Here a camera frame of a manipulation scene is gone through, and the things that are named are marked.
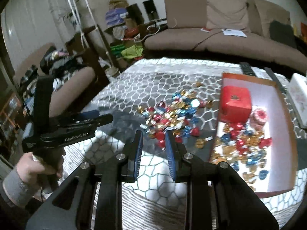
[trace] hand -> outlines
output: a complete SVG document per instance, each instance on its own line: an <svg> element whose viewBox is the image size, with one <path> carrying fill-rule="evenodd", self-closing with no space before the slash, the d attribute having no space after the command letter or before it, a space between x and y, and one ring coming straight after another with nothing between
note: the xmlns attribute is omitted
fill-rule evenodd
<svg viewBox="0 0 307 230"><path fill-rule="evenodd" d="M32 152L25 153L19 160L16 165L17 173L21 180L30 186L40 187L39 181L37 180L37 175L45 174L52 175L56 174L58 178L62 177L63 173L63 162L64 159L61 157L58 163L58 168L55 170L48 164L40 163L38 161L34 161L32 157Z"/></svg>

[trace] red box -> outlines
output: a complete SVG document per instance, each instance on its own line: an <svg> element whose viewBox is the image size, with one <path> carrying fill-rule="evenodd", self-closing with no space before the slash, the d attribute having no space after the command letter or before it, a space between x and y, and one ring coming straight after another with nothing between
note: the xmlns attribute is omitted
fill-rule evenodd
<svg viewBox="0 0 307 230"><path fill-rule="evenodd" d="M220 121L224 123L246 123L251 114L251 95L247 88L223 87L220 103Z"/></svg>

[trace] white box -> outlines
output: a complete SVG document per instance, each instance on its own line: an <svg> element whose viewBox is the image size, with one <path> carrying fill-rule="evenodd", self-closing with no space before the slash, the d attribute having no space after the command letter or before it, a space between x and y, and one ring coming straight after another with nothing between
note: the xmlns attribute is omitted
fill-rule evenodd
<svg viewBox="0 0 307 230"><path fill-rule="evenodd" d="M306 77L293 74L287 90L287 96L291 101L297 120L301 128L307 128L307 84Z"/></svg>
<svg viewBox="0 0 307 230"><path fill-rule="evenodd" d="M272 137L273 143L267 148L267 165L269 171L264 180L257 179L252 184L260 198L271 197L291 191L295 185L297 171L297 147L293 124L283 95L275 82L241 74L223 73L222 87L232 85L248 88L253 109L264 108L268 121L264 126L265 138ZM221 137L224 123L218 122L217 136ZM238 174L248 172L244 164L240 164Z"/></svg>

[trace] black speaker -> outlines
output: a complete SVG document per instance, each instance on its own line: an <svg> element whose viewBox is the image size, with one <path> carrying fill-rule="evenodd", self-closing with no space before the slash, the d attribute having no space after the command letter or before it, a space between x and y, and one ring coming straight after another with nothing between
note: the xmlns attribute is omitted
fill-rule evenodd
<svg viewBox="0 0 307 230"><path fill-rule="evenodd" d="M156 6L155 6L153 0L145 1L145 2L143 2L143 4L144 4L145 10L146 10L146 13L148 15L148 19L150 21L152 21L154 19L159 19L159 15L158 15L158 12L157 12L157 9L156 9Z"/></svg>
<svg viewBox="0 0 307 230"><path fill-rule="evenodd" d="M143 18L142 12L140 11L140 8L136 3L130 5L126 9L129 13L129 17L131 19L135 20L137 25L141 25L141 24L144 23L144 18Z"/></svg>

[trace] open box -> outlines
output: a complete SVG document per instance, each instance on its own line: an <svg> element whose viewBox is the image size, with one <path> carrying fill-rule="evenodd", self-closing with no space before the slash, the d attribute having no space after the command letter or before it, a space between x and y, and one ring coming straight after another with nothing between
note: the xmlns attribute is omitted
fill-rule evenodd
<svg viewBox="0 0 307 230"><path fill-rule="evenodd" d="M297 148L290 114L277 84L257 77L223 73L222 87L227 85L247 88L251 95L253 110L260 107L266 110L268 115L263 130L265 138L272 137L273 143L266 149L266 166L263 169L258 167L255 174L264 169L269 173L264 180L257 179L251 185L255 188L255 193L260 198L266 198L291 191L297 170ZM218 122L216 133L218 137L224 134L224 125L225 123ZM215 147L215 151L220 153L221 148L221 146ZM249 172L249 168L239 161L238 174L242 177L243 172Z"/></svg>

